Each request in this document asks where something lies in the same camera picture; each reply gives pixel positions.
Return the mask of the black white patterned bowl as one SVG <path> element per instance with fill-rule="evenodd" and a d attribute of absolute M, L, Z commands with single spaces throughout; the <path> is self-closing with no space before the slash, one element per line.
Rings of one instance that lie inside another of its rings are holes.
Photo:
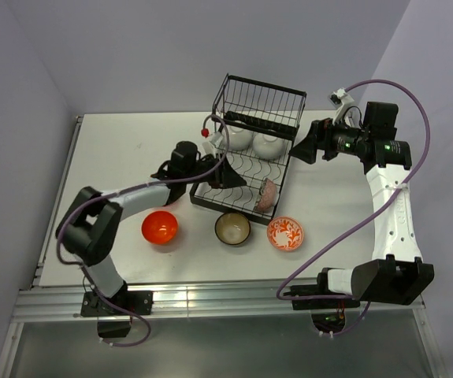
<path fill-rule="evenodd" d="M 258 191 L 258 198 L 254 210 L 258 213 L 264 213 L 274 206 L 276 199 L 276 184 L 269 178 L 265 178 Z"/>

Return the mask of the brown beige bowl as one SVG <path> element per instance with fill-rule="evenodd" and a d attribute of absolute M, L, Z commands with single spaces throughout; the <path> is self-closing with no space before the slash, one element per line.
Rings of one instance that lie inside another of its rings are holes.
<path fill-rule="evenodd" d="M 223 213 L 214 225 L 215 236 L 228 246 L 239 246 L 251 235 L 251 223 L 241 213 Z"/>

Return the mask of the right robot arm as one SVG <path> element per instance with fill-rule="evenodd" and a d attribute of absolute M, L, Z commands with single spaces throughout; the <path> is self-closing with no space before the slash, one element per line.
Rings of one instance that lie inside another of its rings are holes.
<path fill-rule="evenodd" d="M 308 164 L 317 152 L 330 161 L 339 154 L 357 157 L 372 195 L 374 247 L 370 261 L 353 269 L 324 268 L 307 299 L 325 307 L 340 299 L 410 305 L 433 281 L 433 265 L 425 263 L 414 235 L 410 188 L 410 146 L 396 139 L 399 107 L 368 102 L 362 126 L 344 120 L 315 120 L 290 155 Z"/>

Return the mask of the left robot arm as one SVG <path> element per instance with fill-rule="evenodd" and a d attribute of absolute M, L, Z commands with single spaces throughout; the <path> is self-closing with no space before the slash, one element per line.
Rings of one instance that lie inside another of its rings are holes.
<path fill-rule="evenodd" d="M 147 209 L 174 203 L 191 183 L 229 189 L 247 182 L 225 154 L 201 154 L 194 143 L 182 141 L 147 183 L 117 191 L 87 186 L 72 201 L 55 232 L 57 258 L 63 265 L 80 267 L 107 313 L 128 313 L 135 307 L 110 257 L 120 223 Z"/>

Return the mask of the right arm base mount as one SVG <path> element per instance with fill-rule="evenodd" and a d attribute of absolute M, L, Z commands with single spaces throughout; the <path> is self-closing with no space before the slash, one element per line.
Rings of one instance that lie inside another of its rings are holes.
<path fill-rule="evenodd" d="M 360 301 L 350 298 L 315 298 L 322 295 L 317 284 L 292 285 L 288 291 L 283 293 L 285 298 L 295 297 L 292 299 L 292 309 L 295 311 L 303 310 L 342 310 L 355 309 L 360 307 Z"/>

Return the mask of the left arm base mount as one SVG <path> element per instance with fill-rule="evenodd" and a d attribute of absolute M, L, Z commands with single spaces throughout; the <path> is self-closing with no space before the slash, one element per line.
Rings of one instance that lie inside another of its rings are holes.
<path fill-rule="evenodd" d="M 128 335 L 136 316 L 150 315 L 152 305 L 152 291 L 126 291 L 114 307 L 107 304 L 95 292 L 86 291 L 80 316 L 96 318 L 98 336 L 104 341 L 116 341 Z"/>

